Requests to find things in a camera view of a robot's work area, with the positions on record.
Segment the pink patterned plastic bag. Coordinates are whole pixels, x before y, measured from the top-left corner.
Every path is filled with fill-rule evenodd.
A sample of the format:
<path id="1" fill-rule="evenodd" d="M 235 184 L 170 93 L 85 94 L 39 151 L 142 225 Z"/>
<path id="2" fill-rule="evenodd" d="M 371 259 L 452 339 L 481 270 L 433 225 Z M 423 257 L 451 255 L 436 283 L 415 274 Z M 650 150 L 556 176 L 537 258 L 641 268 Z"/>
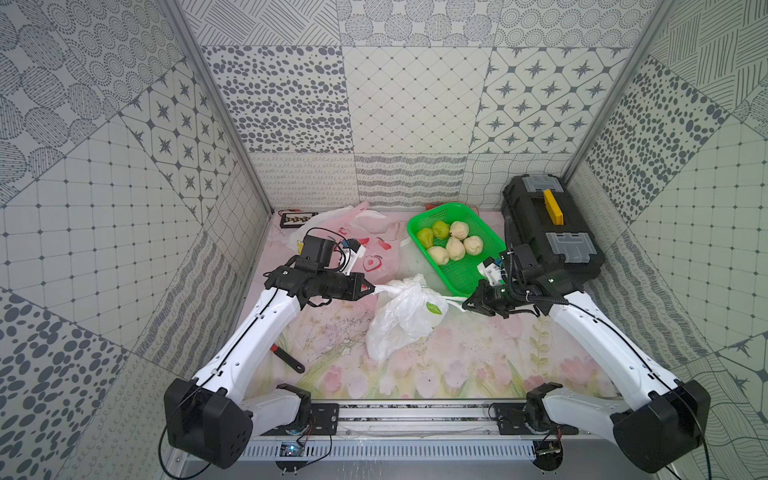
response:
<path id="1" fill-rule="evenodd" d="M 365 251 L 353 255 L 355 263 L 351 271 L 364 273 L 373 284 L 384 284 L 393 280 L 399 269 L 399 245 L 404 228 L 402 220 L 388 217 L 364 201 L 312 217 L 288 236 L 286 245 L 293 253 L 299 253 L 306 234 L 335 241 L 356 240 Z"/>

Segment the white lemon print bag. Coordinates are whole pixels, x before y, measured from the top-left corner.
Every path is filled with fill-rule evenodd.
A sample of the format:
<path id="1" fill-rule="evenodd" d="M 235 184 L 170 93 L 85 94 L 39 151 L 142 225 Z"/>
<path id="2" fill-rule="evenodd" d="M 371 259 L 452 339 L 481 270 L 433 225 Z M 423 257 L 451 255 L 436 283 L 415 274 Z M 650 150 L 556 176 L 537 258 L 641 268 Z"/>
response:
<path id="1" fill-rule="evenodd" d="M 465 312 L 465 297 L 430 288 L 423 274 L 375 286 L 375 315 L 366 333 L 368 356 L 377 363 L 428 337 L 451 309 Z"/>

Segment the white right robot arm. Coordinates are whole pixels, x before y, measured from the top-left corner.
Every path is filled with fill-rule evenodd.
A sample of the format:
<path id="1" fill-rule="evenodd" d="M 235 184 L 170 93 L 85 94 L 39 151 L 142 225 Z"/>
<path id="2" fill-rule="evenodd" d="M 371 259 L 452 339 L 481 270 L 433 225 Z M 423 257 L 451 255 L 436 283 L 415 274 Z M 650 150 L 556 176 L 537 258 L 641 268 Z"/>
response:
<path id="1" fill-rule="evenodd" d="M 558 438 L 568 426 L 614 445 L 646 473 L 707 449 L 711 396 L 697 381 L 682 381 L 630 340 L 583 289 L 594 268 L 548 271 L 531 247 L 521 244 L 487 258 L 481 278 L 464 301 L 468 311 L 488 317 L 546 315 L 564 328 L 603 369 L 620 400 L 578 394 L 558 382 L 543 383 L 526 395 L 522 415 L 527 428 L 543 435 L 548 469 L 562 460 Z"/>

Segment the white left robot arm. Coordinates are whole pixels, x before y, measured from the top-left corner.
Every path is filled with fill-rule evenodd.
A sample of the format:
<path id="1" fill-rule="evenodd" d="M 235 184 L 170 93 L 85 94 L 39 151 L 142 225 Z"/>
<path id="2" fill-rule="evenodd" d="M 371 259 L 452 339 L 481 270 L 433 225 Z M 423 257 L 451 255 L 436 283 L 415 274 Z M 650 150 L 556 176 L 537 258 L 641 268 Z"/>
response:
<path id="1" fill-rule="evenodd" d="M 282 331 L 319 297 L 354 302 L 385 291 L 361 273 L 280 266 L 270 272 L 256 306 L 222 349 L 191 379 L 175 379 L 164 394 L 170 446 L 221 469 L 232 466 L 253 436 L 315 433 L 308 391 L 280 384 L 248 407 L 250 381 Z"/>

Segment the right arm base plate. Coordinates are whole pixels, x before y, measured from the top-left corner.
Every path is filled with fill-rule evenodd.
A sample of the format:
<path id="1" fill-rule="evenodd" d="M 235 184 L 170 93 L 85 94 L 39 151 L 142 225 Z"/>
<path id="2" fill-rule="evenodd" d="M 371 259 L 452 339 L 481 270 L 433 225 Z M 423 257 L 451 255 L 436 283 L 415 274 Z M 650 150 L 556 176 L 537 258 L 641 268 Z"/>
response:
<path id="1" fill-rule="evenodd" d="M 487 409 L 489 418 L 501 435 L 577 435 L 570 425 L 556 424 L 546 413 L 523 402 L 493 402 Z"/>

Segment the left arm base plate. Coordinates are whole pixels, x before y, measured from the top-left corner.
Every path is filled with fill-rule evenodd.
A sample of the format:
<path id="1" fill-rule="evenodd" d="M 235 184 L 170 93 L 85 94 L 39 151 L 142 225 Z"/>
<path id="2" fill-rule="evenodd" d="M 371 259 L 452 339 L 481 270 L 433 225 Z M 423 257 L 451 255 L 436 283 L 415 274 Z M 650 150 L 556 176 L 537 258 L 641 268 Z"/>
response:
<path id="1" fill-rule="evenodd" d="M 286 436 L 310 433 L 311 435 L 335 435 L 338 427 L 340 405 L 338 403 L 312 402 L 299 407 L 292 422 L 277 426 L 262 436 Z"/>

